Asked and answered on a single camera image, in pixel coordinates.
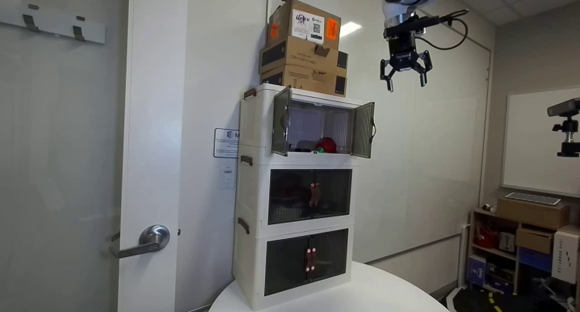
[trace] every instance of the red object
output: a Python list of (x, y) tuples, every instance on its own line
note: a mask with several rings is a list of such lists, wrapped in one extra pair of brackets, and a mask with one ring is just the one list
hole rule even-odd
[(336, 142), (331, 137), (323, 137), (316, 143), (316, 147), (324, 149), (325, 153), (336, 153)]
[(499, 233), (484, 225), (477, 225), (475, 244), (486, 249), (495, 249), (499, 244)]

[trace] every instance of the brown box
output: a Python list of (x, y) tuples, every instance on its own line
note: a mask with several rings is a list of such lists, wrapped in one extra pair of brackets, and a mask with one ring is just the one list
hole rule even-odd
[(292, 88), (315, 91), (327, 95), (346, 96), (345, 77), (299, 66), (281, 66), (271, 69), (261, 75), (261, 82), (279, 86), (291, 86)]
[(554, 233), (531, 229), (518, 229), (516, 231), (516, 245), (551, 254), (554, 242)]
[(282, 2), (270, 15), (267, 46), (294, 36), (338, 50), (340, 17), (299, 0)]
[(290, 65), (346, 77), (347, 63), (348, 54), (344, 52), (300, 38), (288, 37), (260, 51), (259, 73)]
[(570, 221), (570, 206), (543, 205), (507, 198), (498, 198), (498, 217), (505, 217), (524, 224), (557, 230), (568, 225)]

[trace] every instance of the door frame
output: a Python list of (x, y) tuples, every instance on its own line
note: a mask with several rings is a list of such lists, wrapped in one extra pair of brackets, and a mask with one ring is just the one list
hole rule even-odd
[(173, 312), (187, 0), (129, 0), (120, 249), (164, 225), (163, 250), (120, 259), (118, 312)]

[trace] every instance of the white door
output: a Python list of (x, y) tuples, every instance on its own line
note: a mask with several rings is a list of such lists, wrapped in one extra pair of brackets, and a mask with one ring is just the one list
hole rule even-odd
[[(0, 24), (0, 312), (172, 312), (187, 0), (20, 3), (41, 32)], [(48, 9), (105, 44), (42, 32)]]

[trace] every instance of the door handle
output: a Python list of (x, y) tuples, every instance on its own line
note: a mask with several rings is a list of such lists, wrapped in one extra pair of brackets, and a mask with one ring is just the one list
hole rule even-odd
[[(113, 235), (111, 242), (120, 238), (120, 235)], [(163, 250), (169, 243), (171, 235), (167, 227), (163, 225), (151, 225), (147, 227), (139, 236), (139, 245), (125, 250), (118, 250), (109, 246), (109, 252), (115, 258), (122, 259), (128, 256), (147, 254)]]

